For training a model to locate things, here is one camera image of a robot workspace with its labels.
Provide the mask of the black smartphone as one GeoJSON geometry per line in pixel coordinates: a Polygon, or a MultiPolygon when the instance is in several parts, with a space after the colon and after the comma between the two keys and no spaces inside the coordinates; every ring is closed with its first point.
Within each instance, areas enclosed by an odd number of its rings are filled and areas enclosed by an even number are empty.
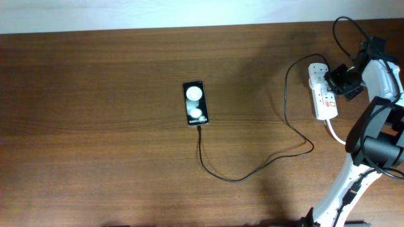
{"type": "Polygon", "coordinates": [[[210,119],[203,82],[193,81],[183,83],[182,89],[188,126],[208,124],[210,119]]]}

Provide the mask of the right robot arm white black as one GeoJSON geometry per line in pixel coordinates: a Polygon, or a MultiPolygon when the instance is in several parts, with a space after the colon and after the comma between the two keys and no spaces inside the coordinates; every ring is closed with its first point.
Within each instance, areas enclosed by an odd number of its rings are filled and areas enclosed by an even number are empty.
{"type": "Polygon", "coordinates": [[[329,71],[325,64],[309,66],[316,117],[330,122],[336,117],[335,96],[347,100],[363,90],[369,105],[343,141],[344,166],[326,197],[297,226],[343,226],[368,187],[381,175],[394,175],[403,163],[403,87],[395,58],[384,54],[385,41],[371,37],[353,59],[329,71]]]}

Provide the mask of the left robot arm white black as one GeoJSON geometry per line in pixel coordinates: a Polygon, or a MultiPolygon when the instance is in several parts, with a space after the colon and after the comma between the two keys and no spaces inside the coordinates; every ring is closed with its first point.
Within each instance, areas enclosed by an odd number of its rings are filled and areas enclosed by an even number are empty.
{"type": "Polygon", "coordinates": [[[102,227],[131,227],[130,225],[103,225],[102,227]]]}

